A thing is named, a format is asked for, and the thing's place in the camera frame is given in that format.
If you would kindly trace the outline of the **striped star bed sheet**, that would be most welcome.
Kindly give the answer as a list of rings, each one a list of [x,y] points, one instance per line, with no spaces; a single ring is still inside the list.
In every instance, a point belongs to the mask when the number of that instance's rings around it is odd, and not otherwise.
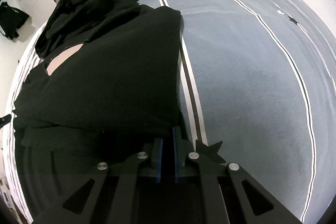
[[[221,142],[299,223],[335,223],[335,37],[299,0],[139,0],[182,16],[179,104],[189,141]],[[15,161],[14,102],[42,62],[34,34],[3,126],[7,186],[34,223]]]

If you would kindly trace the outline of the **black jacket hanging on wall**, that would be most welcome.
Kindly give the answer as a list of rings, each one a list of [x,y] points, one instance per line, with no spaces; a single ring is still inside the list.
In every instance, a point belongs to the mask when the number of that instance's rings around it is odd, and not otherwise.
[[[29,14],[24,11],[8,5],[7,2],[2,2],[1,34],[11,40],[17,38],[19,36],[17,30],[25,24],[29,17]]]

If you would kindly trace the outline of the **black clothes pile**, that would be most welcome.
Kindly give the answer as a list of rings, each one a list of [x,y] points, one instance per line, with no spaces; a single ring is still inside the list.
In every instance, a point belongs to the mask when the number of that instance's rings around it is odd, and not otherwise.
[[[35,44],[37,55],[45,59],[79,35],[92,41],[150,10],[138,1],[60,0]]]

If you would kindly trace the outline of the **black garment with beige lining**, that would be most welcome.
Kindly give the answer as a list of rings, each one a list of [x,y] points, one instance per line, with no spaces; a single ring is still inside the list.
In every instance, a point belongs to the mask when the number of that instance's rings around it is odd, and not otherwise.
[[[97,165],[161,139],[160,179],[137,179],[131,223],[202,223],[194,182],[175,178],[173,130],[189,140],[179,104],[182,16],[147,7],[92,41],[70,39],[23,82],[14,153],[33,221]]]

